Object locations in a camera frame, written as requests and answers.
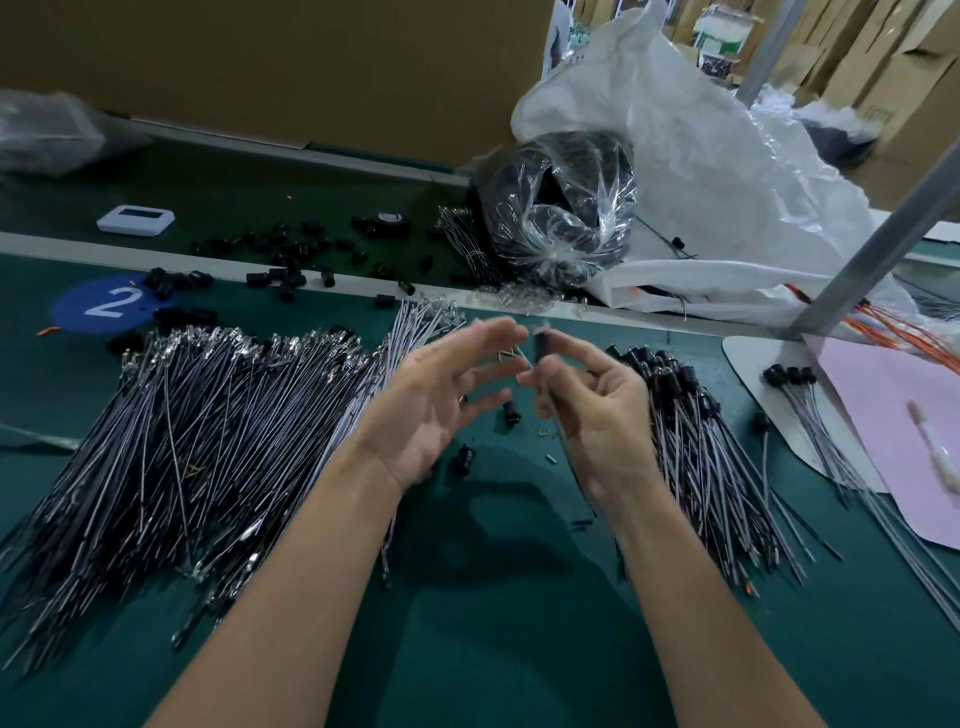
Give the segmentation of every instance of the metal pole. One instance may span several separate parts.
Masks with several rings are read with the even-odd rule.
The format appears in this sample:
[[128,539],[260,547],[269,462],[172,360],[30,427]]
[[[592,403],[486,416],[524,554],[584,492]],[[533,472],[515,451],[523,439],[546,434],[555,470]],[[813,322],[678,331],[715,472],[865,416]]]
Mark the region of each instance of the metal pole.
[[780,3],[780,12],[777,13],[766,37],[754,52],[754,59],[750,61],[750,68],[743,77],[743,83],[736,90],[736,100],[747,109],[754,105],[760,87],[773,73],[774,66],[777,65],[777,60],[786,47],[786,41],[800,22],[800,16],[804,14],[805,7],[806,0],[783,0]]
[[797,317],[800,333],[827,335],[920,242],[960,196],[960,138],[903,204],[874,231],[840,273]]

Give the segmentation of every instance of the right hand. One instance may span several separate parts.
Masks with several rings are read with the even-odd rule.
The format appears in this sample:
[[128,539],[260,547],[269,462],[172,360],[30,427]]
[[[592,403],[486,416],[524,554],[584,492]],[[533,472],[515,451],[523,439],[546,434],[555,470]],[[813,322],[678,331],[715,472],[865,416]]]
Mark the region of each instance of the right hand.
[[[566,433],[570,465],[586,495],[613,520],[636,491],[661,483],[646,385],[590,342],[555,329],[548,335],[551,353],[516,381],[537,387],[537,414],[544,419],[552,417],[549,392]],[[574,369],[558,354],[587,370]]]

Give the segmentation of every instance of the white board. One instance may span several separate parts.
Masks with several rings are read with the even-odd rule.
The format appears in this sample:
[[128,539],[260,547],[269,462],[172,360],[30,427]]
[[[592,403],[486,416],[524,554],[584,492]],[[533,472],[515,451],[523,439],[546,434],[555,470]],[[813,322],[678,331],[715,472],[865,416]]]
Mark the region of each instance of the white board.
[[816,359],[806,344],[754,336],[728,336],[723,340],[723,351],[736,375],[767,413],[770,422],[793,453],[813,470],[826,475],[816,449],[806,436],[786,397],[763,381],[763,370],[773,364],[782,364],[784,367],[813,367],[817,372],[817,383],[814,385],[817,406],[833,442],[846,455],[871,490],[876,493],[889,492],[873,461],[860,444],[840,398],[829,385],[827,378],[818,371]]

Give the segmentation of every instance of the white plastic bag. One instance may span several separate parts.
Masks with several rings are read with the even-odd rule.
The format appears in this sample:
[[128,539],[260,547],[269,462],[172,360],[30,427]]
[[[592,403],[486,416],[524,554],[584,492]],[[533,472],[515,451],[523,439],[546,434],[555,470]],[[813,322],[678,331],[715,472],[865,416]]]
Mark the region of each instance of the white plastic bag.
[[70,94],[0,89],[0,172],[60,177],[149,142]]
[[[588,283],[601,301],[786,326],[804,305],[783,285],[819,293],[873,232],[867,198],[800,122],[747,111],[687,61],[660,32],[665,13],[653,0],[594,31],[520,99],[514,135],[602,130],[634,145],[642,224],[624,262]],[[889,277],[872,299],[916,311]]]

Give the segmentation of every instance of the workbench surface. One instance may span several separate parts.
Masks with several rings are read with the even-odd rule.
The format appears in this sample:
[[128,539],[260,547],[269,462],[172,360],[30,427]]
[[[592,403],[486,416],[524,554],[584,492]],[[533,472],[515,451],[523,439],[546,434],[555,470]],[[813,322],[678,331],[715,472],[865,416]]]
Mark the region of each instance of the workbench surface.
[[[85,434],[113,391],[118,360],[104,349],[102,334],[35,333],[50,326],[50,308],[64,292],[117,275],[116,269],[0,256],[7,302],[7,315],[0,317],[6,353],[0,359],[0,421],[61,436]],[[122,275],[137,279],[142,271]],[[246,331],[295,334],[341,324],[371,347],[393,318],[370,299],[305,291],[284,304],[272,291],[223,280],[180,295],[181,303],[215,308],[222,322]],[[551,325],[601,347],[675,352],[697,368],[733,430],[758,454],[748,427],[756,405],[719,338],[556,318]],[[374,572],[329,725],[673,724],[636,600],[628,585],[605,575],[612,547],[609,561],[599,565],[577,547],[569,523],[550,505],[557,493],[576,488],[560,443],[538,436],[541,423],[528,392],[516,401],[524,419],[515,430],[508,432],[499,417],[484,418],[442,459],[470,444],[477,456],[469,477],[460,480],[439,467],[405,499],[391,552],[393,587],[383,590]],[[550,464],[546,454],[560,462]],[[845,561],[810,544],[818,561],[807,567],[804,587],[784,572],[757,578],[760,599],[738,594],[763,637],[834,728],[954,724],[960,636],[862,510],[845,510],[832,487],[779,435],[771,437],[770,457],[773,487]],[[43,448],[0,448],[0,532],[35,506],[64,463],[64,456]],[[934,549],[960,576],[960,556]],[[0,590],[10,580],[0,574]],[[202,625],[181,653],[173,652],[170,638],[193,604],[192,590],[182,579],[157,583],[118,608],[101,610],[58,664],[26,679],[0,673],[2,723],[139,725],[211,626]],[[0,653],[11,647],[10,634],[0,637]]]

